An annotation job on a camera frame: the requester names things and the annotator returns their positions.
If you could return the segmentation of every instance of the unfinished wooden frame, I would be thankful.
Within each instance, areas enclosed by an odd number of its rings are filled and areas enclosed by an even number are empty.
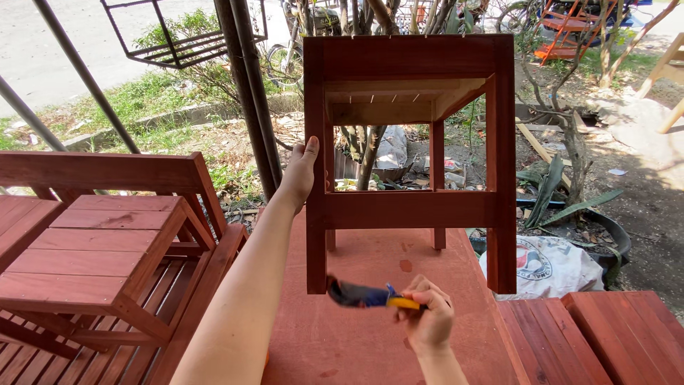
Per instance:
[[[306,139],[321,141],[306,201],[308,293],[326,292],[336,229],[430,228],[432,246],[444,249],[448,227],[487,227],[488,287],[515,293],[513,36],[304,38],[304,54]],[[444,190],[444,119],[482,94],[486,191]],[[333,190],[333,126],[415,123],[430,125],[431,190]],[[420,207],[421,215],[378,215],[397,207]]]

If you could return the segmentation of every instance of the metal rebar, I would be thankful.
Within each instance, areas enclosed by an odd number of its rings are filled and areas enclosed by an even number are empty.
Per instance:
[[[41,137],[53,151],[68,151],[62,142],[50,132],[50,129],[48,129],[36,114],[31,111],[31,108],[29,108],[29,106],[21,100],[19,95],[12,90],[2,76],[0,76],[0,94],[2,94],[2,97],[5,98],[7,103],[14,108],[14,111],[24,119],[24,122],[28,123],[36,134]]]
[[[36,8],[42,15],[43,19],[45,20],[45,23],[47,23],[48,27],[50,27],[50,30],[52,31],[53,35],[55,35],[55,38],[57,38],[57,41],[62,47],[62,51],[64,51],[67,58],[69,58],[69,61],[71,61],[71,65],[74,66],[74,69],[76,70],[76,72],[78,72],[85,86],[88,87],[88,90],[90,91],[90,94],[92,95],[93,99],[95,99],[95,101],[100,105],[102,112],[105,113],[105,116],[109,119],[111,125],[119,134],[121,139],[124,141],[126,147],[128,147],[131,153],[140,153],[140,150],[135,145],[135,142],[133,142],[133,139],[129,135],[128,131],[126,131],[126,128],[121,123],[121,120],[119,120],[119,117],[116,115],[116,112],[114,112],[114,109],[107,101],[105,94],[102,93],[102,90],[95,82],[93,76],[90,74],[90,71],[86,67],[86,64],[83,62],[83,59],[81,59],[81,56],[79,56],[78,52],[76,51],[76,48],[74,47],[74,44],[72,44],[71,40],[69,40],[69,37],[66,35],[66,32],[64,31],[64,28],[62,28],[62,25],[57,20],[55,13],[52,11],[47,1],[34,0],[34,4],[36,5]]]
[[[276,188],[278,188],[278,186],[280,186],[280,181],[282,180],[280,156],[278,155],[276,136],[273,133],[273,125],[271,124],[271,114],[268,110],[266,91],[264,90],[263,80],[261,79],[261,67],[259,66],[259,55],[252,34],[250,11],[247,8],[246,0],[231,0],[231,7],[233,9],[233,18],[235,19],[237,35],[240,39],[240,45],[242,46],[242,55],[247,69],[247,76],[252,89],[256,116],[259,119],[259,125],[261,126],[263,143],[266,146],[266,154],[268,154],[271,173],[273,174]]]
[[[270,200],[273,194],[275,194],[277,186],[271,174],[268,154],[263,142],[261,128],[259,127],[259,119],[257,118],[257,109],[254,107],[247,69],[245,68],[245,62],[242,60],[242,48],[240,47],[237,29],[235,28],[233,9],[229,0],[215,0],[214,5],[216,6],[216,15],[221,22],[221,29],[226,38],[233,81],[235,82],[237,97],[242,106],[242,114],[245,117],[247,133],[252,143],[254,160],[259,170],[259,179],[261,180],[266,199]]]

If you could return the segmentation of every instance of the green leaves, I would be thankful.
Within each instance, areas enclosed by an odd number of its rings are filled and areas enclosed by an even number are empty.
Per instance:
[[[559,219],[562,219],[565,216],[568,216],[568,215],[570,215],[573,212],[576,212],[578,210],[582,210],[584,208],[590,208],[592,206],[604,204],[608,201],[611,201],[612,199],[615,199],[620,194],[622,194],[622,190],[614,190],[614,191],[606,192],[605,194],[601,194],[597,197],[593,197],[593,198],[589,199],[588,201],[584,201],[581,203],[574,204],[574,205],[566,208],[565,210],[558,212],[556,215],[552,216],[551,218],[545,220],[543,223],[539,224],[539,226],[545,226],[551,222],[556,222]]]
[[[537,196],[537,202],[532,208],[532,213],[525,221],[526,229],[539,226],[539,222],[551,201],[551,195],[553,195],[553,191],[560,183],[561,175],[563,175],[563,161],[560,155],[556,154],[551,161],[551,165],[549,165],[549,173],[544,175],[541,183],[539,183],[539,195]]]

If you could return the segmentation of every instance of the wooden table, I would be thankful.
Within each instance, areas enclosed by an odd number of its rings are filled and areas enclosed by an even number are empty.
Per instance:
[[[194,243],[172,242],[183,224]],[[214,248],[183,197],[83,195],[0,275],[0,306],[97,351],[166,346],[202,271],[189,280],[168,323],[141,307],[145,285],[167,253],[184,253],[178,258],[205,265]],[[70,321],[56,313],[89,317]],[[90,330],[100,315],[116,316],[134,329]]]
[[[64,211],[58,201],[15,195],[0,195],[0,273]],[[76,349],[55,341],[56,334],[38,330],[35,325],[11,312],[0,312],[0,340],[33,345],[63,357],[73,357]]]

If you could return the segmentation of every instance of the debris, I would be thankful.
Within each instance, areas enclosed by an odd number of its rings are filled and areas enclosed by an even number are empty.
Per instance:
[[[458,187],[466,185],[466,178],[454,173],[444,173],[444,182],[455,183]]]

